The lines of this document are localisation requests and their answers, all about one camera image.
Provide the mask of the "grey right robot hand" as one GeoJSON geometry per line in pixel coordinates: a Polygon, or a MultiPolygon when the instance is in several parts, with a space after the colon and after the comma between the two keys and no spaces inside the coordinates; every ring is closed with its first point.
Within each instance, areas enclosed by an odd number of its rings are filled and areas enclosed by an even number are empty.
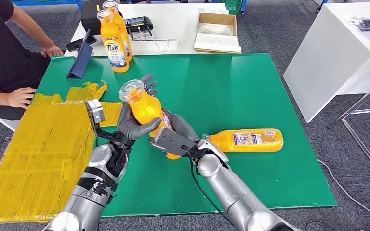
{"type": "Polygon", "coordinates": [[[172,129],[183,137],[189,140],[197,141],[198,135],[190,124],[178,113],[171,113],[169,110],[163,108],[162,111],[169,118],[172,129]]]}

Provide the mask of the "person's right hand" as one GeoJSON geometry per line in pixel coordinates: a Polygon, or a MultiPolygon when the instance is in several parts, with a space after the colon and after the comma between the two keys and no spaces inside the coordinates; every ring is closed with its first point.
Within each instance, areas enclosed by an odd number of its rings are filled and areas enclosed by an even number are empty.
{"type": "Polygon", "coordinates": [[[6,94],[7,106],[27,109],[34,97],[36,89],[31,87],[19,88],[6,94]]]}

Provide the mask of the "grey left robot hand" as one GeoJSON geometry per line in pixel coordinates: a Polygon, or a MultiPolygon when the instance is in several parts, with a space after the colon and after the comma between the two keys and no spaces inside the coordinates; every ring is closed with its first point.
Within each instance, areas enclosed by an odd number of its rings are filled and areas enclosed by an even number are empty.
{"type": "Polygon", "coordinates": [[[119,91],[123,108],[117,128],[130,140],[149,134],[154,137],[162,123],[162,107],[156,98],[157,82],[153,74],[146,74],[140,80],[126,82],[119,91]]]}

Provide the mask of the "person's left hand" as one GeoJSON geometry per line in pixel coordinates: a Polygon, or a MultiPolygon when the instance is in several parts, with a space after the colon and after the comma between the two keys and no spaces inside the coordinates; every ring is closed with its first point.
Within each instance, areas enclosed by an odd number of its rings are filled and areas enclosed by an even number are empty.
{"type": "Polygon", "coordinates": [[[44,57],[44,58],[52,58],[54,56],[62,56],[64,55],[64,52],[57,46],[55,45],[49,45],[49,46],[45,46],[40,54],[44,57]]]}

